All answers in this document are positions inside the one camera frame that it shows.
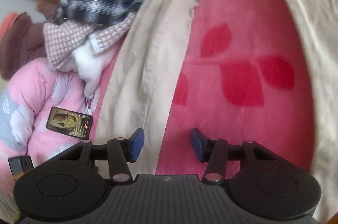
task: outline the red leaf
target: red leaf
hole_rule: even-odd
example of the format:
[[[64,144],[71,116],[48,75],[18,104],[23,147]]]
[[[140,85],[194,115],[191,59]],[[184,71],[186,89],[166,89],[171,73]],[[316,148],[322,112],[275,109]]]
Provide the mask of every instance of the red leaf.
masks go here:
[[[183,105],[187,104],[187,97],[189,92],[188,79],[183,72],[177,81],[176,90],[174,93],[173,104]]]
[[[240,107],[264,105],[259,72],[249,62],[225,63],[220,65],[222,90],[225,98]]]
[[[258,59],[259,68],[265,81],[273,88],[293,89],[294,72],[292,65],[278,56]]]
[[[231,32],[227,24],[210,29],[203,38],[201,57],[210,57],[225,51],[231,42]]]

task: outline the gray patch on blanket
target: gray patch on blanket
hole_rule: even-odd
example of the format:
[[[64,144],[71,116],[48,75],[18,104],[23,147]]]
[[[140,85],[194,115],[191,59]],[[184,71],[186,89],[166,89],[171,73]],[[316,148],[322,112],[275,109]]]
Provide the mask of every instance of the gray patch on blanket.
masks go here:
[[[26,143],[20,142],[12,134],[11,114],[18,109],[19,105],[11,98],[7,88],[1,96],[0,103],[0,139],[12,150],[26,151]]]

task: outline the orange fabric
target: orange fabric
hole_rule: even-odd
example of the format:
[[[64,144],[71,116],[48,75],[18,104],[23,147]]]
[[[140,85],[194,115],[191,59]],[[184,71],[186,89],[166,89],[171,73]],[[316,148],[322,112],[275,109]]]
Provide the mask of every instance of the orange fabric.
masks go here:
[[[13,26],[16,19],[18,19],[22,14],[23,13],[18,14],[15,12],[10,12],[5,16],[0,25],[0,40],[4,37],[5,33]]]

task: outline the gray ribbed panel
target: gray ribbed panel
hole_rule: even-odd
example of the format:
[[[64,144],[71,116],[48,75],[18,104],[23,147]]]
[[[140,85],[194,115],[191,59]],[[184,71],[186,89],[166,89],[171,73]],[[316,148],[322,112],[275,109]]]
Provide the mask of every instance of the gray ribbed panel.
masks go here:
[[[25,218],[20,224],[45,222]],[[280,222],[253,216],[218,186],[197,176],[140,175],[131,186],[113,188],[95,211],[59,224],[317,224],[312,218]]]

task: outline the black electronic device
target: black electronic device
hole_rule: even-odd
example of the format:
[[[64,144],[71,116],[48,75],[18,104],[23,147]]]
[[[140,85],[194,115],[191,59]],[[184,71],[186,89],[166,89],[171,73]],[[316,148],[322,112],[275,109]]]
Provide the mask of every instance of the black electronic device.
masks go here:
[[[321,195],[308,173],[256,142],[230,145],[190,132],[193,151],[207,162],[197,175],[137,175],[144,143],[138,129],[106,145],[82,141],[22,176],[14,187],[20,224],[311,224]],[[97,173],[107,160],[110,179]],[[225,179],[226,162],[241,170]]]

